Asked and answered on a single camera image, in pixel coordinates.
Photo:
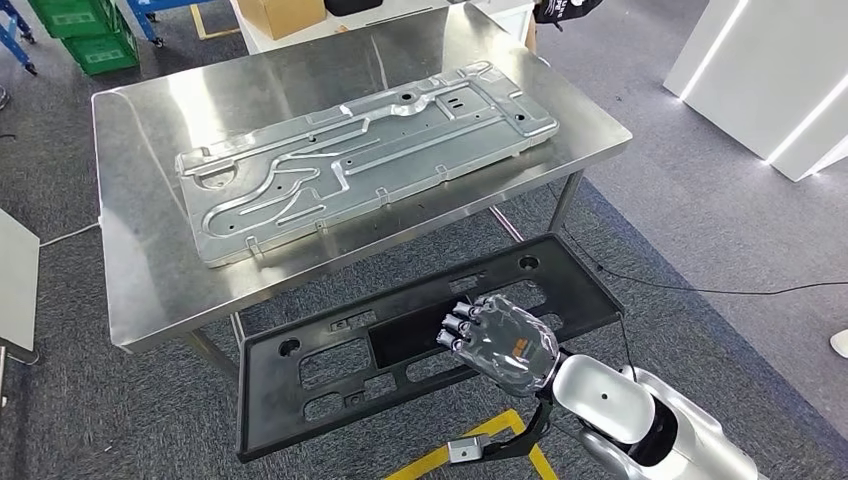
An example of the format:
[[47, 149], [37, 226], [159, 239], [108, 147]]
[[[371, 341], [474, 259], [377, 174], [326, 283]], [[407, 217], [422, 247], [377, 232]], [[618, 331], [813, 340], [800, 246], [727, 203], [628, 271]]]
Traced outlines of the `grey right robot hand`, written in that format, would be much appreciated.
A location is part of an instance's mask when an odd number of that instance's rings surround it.
[[436, 342], [516, 397], [541, 392], [561, 356], [554, 332], [501, 294], [457, 303]]

